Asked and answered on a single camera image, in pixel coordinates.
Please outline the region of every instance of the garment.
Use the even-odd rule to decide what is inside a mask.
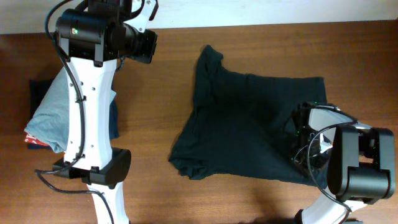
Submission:
[[[326,103],[323,78],[276,78],[229,72],[206,46],[198,59],[194,109],[169,161],[190,179],[234,174],[313,185],[290,162],[297,138],[283,123],[304,101]],[[287,131],[294,132],[292,121]],[[326,186],[326,172],[318,181]]]
[[[66,149],[69,137],[69,89],[67,73],[61,69],[53,81],[30,81],[30,114],[31,120],[25,132],[48,144],[54,152]],[[110,93],[109,107],[109,138],[119,137],[118,108],[114,97],[116,92]],[[29,149],[46,148],[29,144]]]

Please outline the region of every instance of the light blue cloth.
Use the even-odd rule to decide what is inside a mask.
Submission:
[[[111,90],[110,102],[116,92]],[[25,132],[48,144],[54,152],[67,148],[69,136],[69,87],[63,68],[55,77]]]

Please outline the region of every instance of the fabric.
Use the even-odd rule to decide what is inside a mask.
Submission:
[[[194,109],[169,161],[195,180],[234,174],[313,185],[290,162],[297,139],[282,126],[299,103],[326,103],[323,78],[243,75],[223,68],[222,59],[209,45],[200,55]],[[295,131],[292,121],[287,131]],[[326,186],[325,170],[317,179]]]
[[[30,81],[32,119],[27,124],[25,132],[34,136],[40,142],[48,144],[54,152],[66,149],[69,136],[69,92],[67,73],[61,69],[54,81]],[[119,137],[118,109],[111,91],[109,108],[109,138]],[[29,149],[44,148],[29,144]]]

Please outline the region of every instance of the black cloth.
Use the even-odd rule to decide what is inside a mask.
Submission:
[[[30,89],[30,118],[33,118],[33,115],[36,109],[40,106],[45,94],[49,90],[53,79],[51,80],[29,80],[29,89]],[[111,102],[109,106],[109,138],[117,139],[119,137],[118,130],[118,106],[116,105],[115,100]],[[41,146],[37,144],[28,143],[28,149],[51,149],[50,146]]]
[[[290,162],[297,139],[282,127],[299,103],[326,103],[323,78],[243,75],[223,68],[222,59],[209,45],[201,53],[194,109],[169,162],[195,180],[234,174],[313,185]],[[293,122],[287,131],[295,131]],[[317,180],[326,186],[325,170]]]

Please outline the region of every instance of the wooden table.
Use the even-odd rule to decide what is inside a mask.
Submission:
[[[394,21],[164,29],[150,65],[129,60],[114,79],[121,137],[130,149],[125,181],[132,223],[238,223],[291,218],[319,196],[314,187],[276,180],[178,175],[167,162],[192,110],[196,59],[205,44],[224,54],[232,71],[275,77],[325,77],[328,101],[371,126],[398,134],[398,24]],[[61,69],[43,34],[0,36],[1,223],[96,223],[90,195],[48,189],[33,170],[49,169],[61,154],[30,151],[29,79]],[[49,177],[63,189],[79,180]],[[352,214],[366,223],[396,223],[398,196]]]

